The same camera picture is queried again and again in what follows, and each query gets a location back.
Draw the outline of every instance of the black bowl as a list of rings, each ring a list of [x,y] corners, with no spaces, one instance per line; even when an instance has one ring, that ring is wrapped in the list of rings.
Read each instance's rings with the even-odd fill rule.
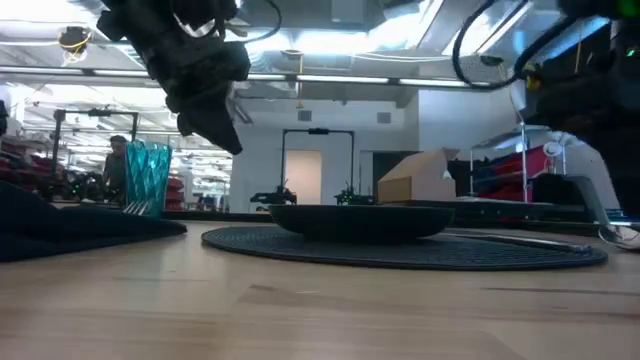
[[[271,205],[276,224],[307,238],[397,242],[435,235],[453,219],[446,208]]]

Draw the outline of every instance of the round placemat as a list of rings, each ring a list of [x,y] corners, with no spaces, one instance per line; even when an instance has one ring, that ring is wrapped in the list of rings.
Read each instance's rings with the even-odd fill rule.
[[[457,236],[388,244],[309,240],[278,227],[228,227],[202,235],[203,244],[235,253],[323,264],[423,270],[538,270],[604,263],[607,253],[550,250]]]

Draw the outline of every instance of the teal glass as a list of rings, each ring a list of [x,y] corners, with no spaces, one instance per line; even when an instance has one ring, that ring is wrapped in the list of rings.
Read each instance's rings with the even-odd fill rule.
[[[165,144],[127,144],[127,204],[146,202],[144,215],[159,217],[164,211],[171,153],[171,146]]]

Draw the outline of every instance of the table surface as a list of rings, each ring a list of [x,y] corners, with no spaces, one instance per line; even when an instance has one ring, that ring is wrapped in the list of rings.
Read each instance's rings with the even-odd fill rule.
[[[438,272],[225,253],[200,235],[246,224],[188,226],[0,265],[0,358],[640,359],[640,254],[597,239],[571,238],[605,266]]]

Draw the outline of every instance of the black cable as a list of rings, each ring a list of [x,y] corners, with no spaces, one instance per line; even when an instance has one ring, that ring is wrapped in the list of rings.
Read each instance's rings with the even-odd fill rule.
[[[520,5],[518,5],[516,9],[517,10],[521,9],[523,6],[526,5],[528,1],[529,0],[522,0]],[[523,70],[527,65],[527,62],[529,62],[529,60],[531,60],[540,50],[542,50],[542,48],[544,48],[553,39],[558,37],[558,35],[560,35],[563,31],[565,31],[567,28],[573,25],[577,20],[577,18],[574,18],[574,17],[566,17],[562,21],[557,22],[551,28],[545,31],[545,33],[542,36],[536,39],[536,41],[534,41],[533,44],[531,44],[531,46],[529,46],[525,51],[523,51],[522,54],[518,57],[513,67],[514,75],[511,76],[510,78],[500,82],[491,83],[491,84],[476,84],[472,80],[467,78],[460,64],[460,51],[462,48],[462,41],[464,40],[464,36],[469,30],[469,28],[471,27],[471,25],[473,24],[473,22],[478,17],[480,17],[482,13],[484,13],[487,9],[489,9],[495,2],[496,0],[487,0],[482,6],[478,8],[478,10],[476,10],[473,14],[471,14],[471,16],[469,16],[469,18],[467,18],[467,20],[465,20],[464,24],[462,25],[462,28],[460,29],[460,33],[453,45],[452,61],[453,61],[453,69],[456,73],[456,76],[458,76],[458,79],[460,79],[461,81],[463,81],[465,84],[469,85],[469,87],[473,89],[497,90],[497,89],[501,89],[503,87],[511,85],[516,80],[525,78],[525,74],[523,73]]]
[[[169,6],[171,8],[171,12],[173,12],[175,14],[175,11],[173,10],[173,9],[175,9],[174,1],[175,0],[170,0]],[[260,36],[254,38],[254,39],[249,39],[249,40],[242,41],[243,44],[248,44],[248,43],[252,43],[252,42],[268,39],[268,38],[272,37],[273,35],[277,34],[278,31],[280,31],[280,29],[282,28],[282,12],[280,11],[280,7],[278,7],[278,5],[276,5],[276,3],[273,2],[273,0],[264,0],[264,1],[267,4],[271,5],[271,7],[276,11],[276,14],[278,15],[278,21],[277,21],[276,25],[273,27],[273,29],[271,29],[268,33],[266,33],[264,35],[260,35]],[[203,38],[203,37],[206,37],[206,36],[210,36],[216,30],[221,30],[222,29],[223,32],[224,32],[224,26],[222,25],[223,23],[224,22],[222,20],[216,19],[216,25],[213,26],[211,29],[209,29],[209,31],[207,31],[206,34],[204,34],[202,36],[198,36],[198,38]],[[225,34],[221,33],[220,36],[222,38],[224,38]]]
[[[276,26],[274,26],[273,29],[271,29],[271,31],[269,31],[268,33],[264,35],[260,35],[254,39],[245,40],[243,41],[244,44],[268,39],[273,35],[277,34],[278,31],[280,31],[280,28],[282,28],[282,12],[280,11],[280,8],[278,7],[278,5],[276,5],[276,3],[273,2],[273,0],[264,0],[264,1],[266,1],[267,4],[271,5],[271,7],[276,11],[276,14],[278,15],[278,22],[276,23]]]

